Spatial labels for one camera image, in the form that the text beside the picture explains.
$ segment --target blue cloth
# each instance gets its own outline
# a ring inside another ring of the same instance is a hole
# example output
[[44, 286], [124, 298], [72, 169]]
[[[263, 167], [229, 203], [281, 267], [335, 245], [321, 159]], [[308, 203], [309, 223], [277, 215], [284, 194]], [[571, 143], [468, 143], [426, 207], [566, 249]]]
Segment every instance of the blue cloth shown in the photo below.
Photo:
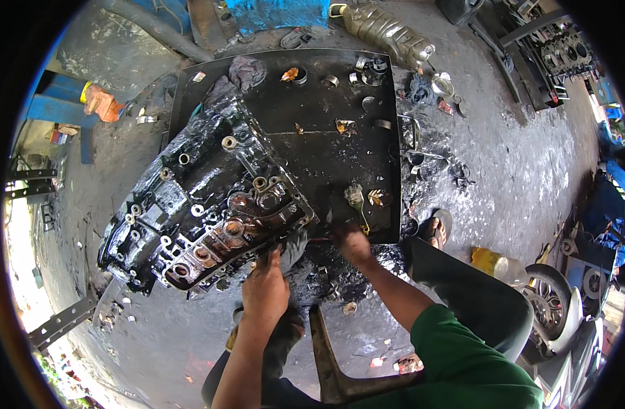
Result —
[[619, 184], [619, 187], [625, 191], [625, 170], [617, 164], [616, 160], [608, 160], [605, 164], [605, 170]]
[[621, 109], [612, 107], [605, 110], [605, 115], [609, 119], [621, 119], [624, 116], [624, 113], [621, 112]]

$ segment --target foot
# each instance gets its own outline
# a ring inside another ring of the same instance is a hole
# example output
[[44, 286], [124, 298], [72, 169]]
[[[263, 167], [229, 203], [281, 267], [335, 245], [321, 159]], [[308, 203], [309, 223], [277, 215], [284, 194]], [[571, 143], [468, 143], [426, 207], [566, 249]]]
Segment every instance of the foot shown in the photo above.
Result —
[[440, 242], [435, 237], [435, 231], [439, 230], [440, 240], [442, 240], [442, 247], [447, 244], [447, 229], [444, 227], [444, 223], [437, 217], [432, 217], [431, 223], [428, 225], [428, 239], [426, 240], [434, 248], [440, 248]]

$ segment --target concrete floor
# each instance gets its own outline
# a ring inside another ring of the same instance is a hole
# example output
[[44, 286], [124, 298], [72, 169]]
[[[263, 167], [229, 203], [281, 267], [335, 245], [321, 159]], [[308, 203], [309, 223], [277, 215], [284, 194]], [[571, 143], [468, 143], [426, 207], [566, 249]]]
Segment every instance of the concrete floor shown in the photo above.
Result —
[[[477, 182], [461, 192], [446, 169], [429, 163], [428, 182], [404, 186], [416, 216], [424, 219], [433, 208], [448, 209], [454, 226], [445, 249], [460, 260], [468, 262], [471, 248], [483, 246], [531, 264], [542, 245], [553, 242], [553, 232], [567, 217], [581, 180], [597, 162], [595, 120], [584, 84], [568, 82], [571, 100], [532, 119], [525, 103], [513, 102], [489, 49], [470, 29], [452, 26], [431, 2], [382, 4], [436, 45], [431, 62], [451, 73], [456, 92], [470, 110], [464, 119], [434, 107], [413, 109], [399, 102], [399, 112], [410, 112], [423, 124], [424, 149], [449, 152], [471, 168]], [[226, 54], [274, 48], [286, 32], [259, 33], [252, 45], [238, 45]], [[309, 46], [373, 49], [343, 28]], [[395, 77], [405, 82], [403, 70], [396, 70]], [[140, 96], [138, 107], [145, 103], [146, 94]], [[99, 124], [92, 166], [80, 164], [78, 143], [66, 148], [65, 187], [55, 198], [58, 228], [45, 234], [36, 250], [55, 310], [78, 300], [88, 282], [104, 287], [106, 276], [96, 271], [96, 235], [103, 233], [121, 200], [155, 158], [167, 126], [163, 120], [137, 126], [134, 118], [126, 116], [113, 124]], [[203, 380], [233, 329], [231, 312], [241, 301], [239, 280], [232, 279], [224, 292], [212, 291], [190, 302], [184, 293], [160, 286], [148, 298], [128, 294], [132, 307], [125, 309], [112, 333], [81, 324], [68, 336], [95, 376], [110, 386], [123, 405], [201, 407]], [[343, 371], [355, 377], [392, 374], [390, 364], [412, 351], [406, 331], [369, 290], [355, 316], [343, 315], [343, 303], [322, 306]], [[136, 321], [128, 322], [128, 315]], [[384, 344], [386, 339], [391, 339], [389, 345]], [[386, 364], [369, 367], [371, 358], [383, 355], [390, 359]], [[284, 376], [318, 398], [309, 336], [292, 350]]]

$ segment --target black pants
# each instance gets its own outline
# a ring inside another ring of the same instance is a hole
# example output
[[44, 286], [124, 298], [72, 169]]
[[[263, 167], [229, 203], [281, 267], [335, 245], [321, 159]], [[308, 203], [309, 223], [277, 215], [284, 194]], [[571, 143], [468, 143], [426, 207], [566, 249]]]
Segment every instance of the black pants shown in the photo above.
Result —
[[[419, 239], [410, 242], [412, 279], [430, 287], [465, 327], [514, 362], [533, 326], [533, 308], [519, 292]], [[280, 321], [263, 356], [262, 404], [268, 408], [324, 408], [281, 378], [287, 352], [284, 341], [293, 327]], [[210, 408], [229, 352], [224, 352], [201, 389]]]

